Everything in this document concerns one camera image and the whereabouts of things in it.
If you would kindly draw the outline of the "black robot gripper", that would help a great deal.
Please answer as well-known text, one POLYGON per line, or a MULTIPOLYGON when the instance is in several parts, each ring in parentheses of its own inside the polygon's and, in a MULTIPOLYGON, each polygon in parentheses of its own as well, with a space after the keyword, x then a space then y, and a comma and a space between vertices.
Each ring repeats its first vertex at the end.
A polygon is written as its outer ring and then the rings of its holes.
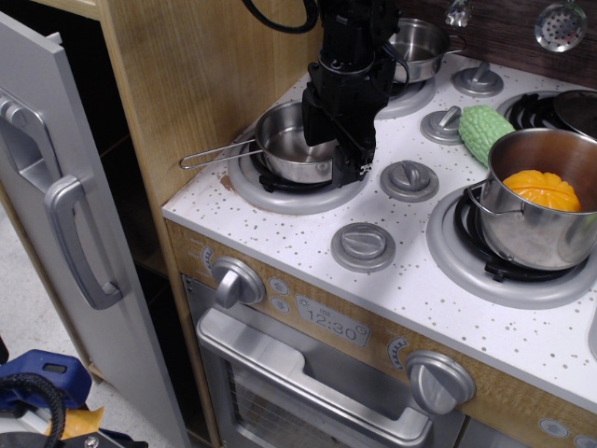
POLYGON ((378 55, 362 72, 336 72, 323 63, 311 63, 311 77, 302 95, 306 143, 336 142, 332 158, 332 185, 342 188, 362 181, 371 170, 376 131, 374 119, 387 106, 396 63, 378 55))

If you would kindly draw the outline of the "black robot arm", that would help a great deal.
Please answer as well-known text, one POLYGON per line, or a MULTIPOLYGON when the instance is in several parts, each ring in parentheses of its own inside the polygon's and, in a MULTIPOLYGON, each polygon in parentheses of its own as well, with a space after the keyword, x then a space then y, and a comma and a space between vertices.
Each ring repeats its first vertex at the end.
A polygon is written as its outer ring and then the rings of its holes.
POLYGON ((334 141, 331 183, 363 180, 373 163, 374 120, 391 96, 397 61, 387 50, 398 32, 395 1, 321 1, 323 43, 302 95, 308 146, 334 141))

